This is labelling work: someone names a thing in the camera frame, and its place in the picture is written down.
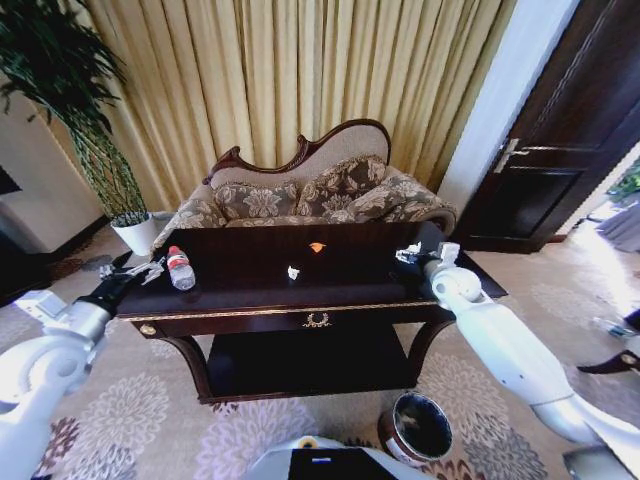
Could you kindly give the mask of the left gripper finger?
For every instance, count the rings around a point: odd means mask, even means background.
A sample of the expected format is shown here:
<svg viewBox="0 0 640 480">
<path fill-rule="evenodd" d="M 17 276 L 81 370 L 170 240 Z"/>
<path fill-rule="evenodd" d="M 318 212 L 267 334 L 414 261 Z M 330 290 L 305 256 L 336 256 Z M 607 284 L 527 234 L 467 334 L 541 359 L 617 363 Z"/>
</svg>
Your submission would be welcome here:
<svg viewBox="0 0 640 480">
<path fill-rule="evenodd" d="M 150 261 L 138 266 L 132 267 L 125 272 L 129 281 L 135 285 L 146 285 L 156 278 L 160 277 L 164 272 L 164 258 L 156 261 Z"/>
<path fill-rule="evenodd" d="M 99 277 L 101 279 L 129 278 L 131 274 L 130 267 L 125 264 L 132 256 L 132 252 L 126 252 L 112 260 L 111 263 L 102 265 L 99 268 Z"/>
</svg>

